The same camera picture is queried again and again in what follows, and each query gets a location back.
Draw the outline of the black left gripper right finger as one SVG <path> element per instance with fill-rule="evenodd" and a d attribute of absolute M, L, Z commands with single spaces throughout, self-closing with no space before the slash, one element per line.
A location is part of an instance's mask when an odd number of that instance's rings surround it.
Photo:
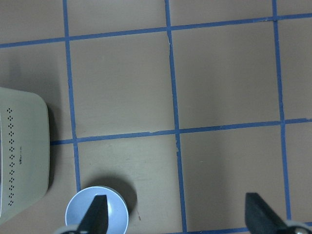
<path fill-rule="evenodd" d="M 251 234 L 287 234 L 287 224 L 258 193 L 245 195 L 245 224 Z"/>

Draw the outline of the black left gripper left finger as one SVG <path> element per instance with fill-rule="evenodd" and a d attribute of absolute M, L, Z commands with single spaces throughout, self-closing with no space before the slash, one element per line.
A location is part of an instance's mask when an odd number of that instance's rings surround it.
<path fill-rule="evenodd" d="M 107 196 L 96 195 L 76 232 L 78 234 L 106 234 L 108 221 Z"/>

